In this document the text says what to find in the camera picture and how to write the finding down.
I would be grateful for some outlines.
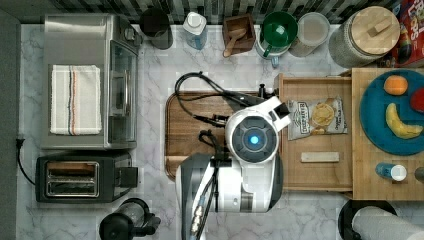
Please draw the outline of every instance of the striped towel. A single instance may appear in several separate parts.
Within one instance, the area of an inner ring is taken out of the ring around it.
[[[50,132],[61,135],[99,134],[100,69],[53,65]]]

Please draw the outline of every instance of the marble countertop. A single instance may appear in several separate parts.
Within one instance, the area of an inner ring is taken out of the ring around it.
[[[180,216],[175,183],[164,170],[165,104],[175,81],[187,72],[203,71],[222,87],[257,90],[260,83],[272,87],[278,73],[287,76],[338,75],[345,69],[333,62],[327,43],[305,58],[290,53],[280,58],[280,66],[249,52],[223,58],[221,26],[208,26],[208,39],[202,51],[188,46],[181,26],[172,26],[174,43],[167,50],[153,48],[148,40],[139,50],[138,147],[131,151],[139,168],[140,183],[124,197],[108,204],[63,205],[38,203],[34,187],[18,172],[17,239],[100,239],[99,224],[129,197],[146,201],[152,213],[162,219],[158,232],[143,239],[180,239]],[[20,135],[26,141],[23,166],[34,179],[40,150],[43,25],[22,25]],[[185,90],[206,90],[203,82],[189,80]],[[239,239],[340,239],[337,218],[347,199],[337,193],[284,192],[278,204],[265,214],[210,213],[205,231],[210,240]],[[424,225],[422,203],[393,203],[398,214]]]

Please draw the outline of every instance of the black cable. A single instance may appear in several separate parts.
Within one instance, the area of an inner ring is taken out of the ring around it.
[[[211,179],[209,179],[208,184],[210,182],[212,182],[212,180],[214,178],[216,178],[217,172],[218,172],[218,168],[215,168],[214,174],[212,175]],[[196,238],[197,240],[200,240],[200,237],[202,236],[203,228],[205,227],[206,219],[208,218],[208,214],[209,214],[209,209],[210,209],[211,204],[212,204],[212,198],[213,198],[213,195],[214,195],[214,191],[215,191],[215,188],[217,188],[217,187],[218,186],[215,183],[212,184],[211,192],[209,194],[209,199],[208,199],[208,205],[206,206],[205,213],[204,213],[204,216],[202,218],[202,222],[199,225],[199,231],[197,232],[197,238]]]
[[[192,77],[198,77],[200,79],[202,79],[203,81],[205,81],[213,90],[215,90],[217,93],[213,93],[213,94],[206,94],[206,95],[202,95],[202,96],[197,96],[197,97],[182,97],[181,93],[180,93],[180,88],[181,85],[183,84],[183,82],[189,78]],[[212,124],[213,126],[216,127],[224,127],[225,124],[221,124],[221,123],[216,123],[213,119],[208,118],[208,117],[204,117],[204,116],[200,116],[200,115],[196,115],[194,113],[192,113],[190,110],[188,110],[186,108],[186,106],[184,106],[183,101],[194,101],[194,100],[199,100],[202,98],[208,98],[208,97],[213,97],[213,96],[222,96],[226,99],[232,100],[236,103],[239,103],[241,106],[246,106],[246,103],[244,103],[243,101],[241,101],[240,99],[238,99],[235,94],[232,91],[228,91],[225,90],[224,88],[222,88],[221,86],[219,86],[217,83],[215,83],[214,81],[212,81],[210,78],[206,77],[205,75],[202,74],[202,72],[191,72],[191,73],[186,73],[184,75],[182,75],[177,82],[175,83],[175,87],[174,87],[174,92],[175,92],[175,96],[177,97],[178,103],[180,104],[181,108],[190,116],[192,116],[193,118]]]
[[[19,168],[21,169],[21,172],[24,174],[24,177],[28,180],[28,182],[30,182],[32,185],[35,186],[34,181],[32,181],[28,177],[28,175],[26,174],[21,164],[21,148],[22,148],[22,145],[24,145],[24,141],[25,139],[16,139],[16,161],[18,162]]]
[[[206,136],[211,141],[211,143],[206,142],[203,139],[203,136]],[[203,228],[206,224],[206,219],[207,219],[208,214],[209,214],[210,206],[212,204],[213,196],[215,196],[215,211],[216,212],[218,211],[218,194],[219,194],[219,192],[217,191],[217,189],[218,189],[218,172],[219,172],[219,167],[221,165],[221,161],[225,160],[225,159],[221,159],[221,157],[225,158],[223,147],[218,143],[218,139],[212,134],[212,131],[210,129],[208,131],[206,131],[206,130],[200,131],[199,140],[201,142],[204,142],[204,143],[210,145],[210,146],[213,146],[213,148],[215,149],[215,156],[213,158],[213,160],[215,160],[215,164],[214,164],[215,169],[214,169],[214,172],[212,174],[212,177],[209,179],[208,183],[206,184],[206,186],[205,186],[205,188],[203,189],[203,192],[202,192],[202,195],[206,195],[209,187],[212,185],[211,191],[209,193],[208,204],[205,208],[205,212],[204,212],[204,216],[202,218],[202,222],[199,225],[199,231],[197,232],[197,240],[199,240],[201,235],[202,235]]]

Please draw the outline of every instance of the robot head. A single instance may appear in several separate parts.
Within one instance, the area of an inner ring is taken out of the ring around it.
[[[246,116],[235,126],[231,137],[234,153],[250,163],[263,162],[278,149],[275,127],[261,116]]]
[[[279,145],[278,132],[290,123],[288,111],[280,115],[276,113],[281,105],[280,100],[273,97],[240,110],[228,119],[225,138],[237,160],[261,163],[275,157]]]

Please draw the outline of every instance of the snack bag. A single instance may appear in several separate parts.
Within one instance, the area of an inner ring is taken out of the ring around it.
[[[287,102],[292,123],[288,126],[288,140],[311,135],[347,133],[342,99]]]

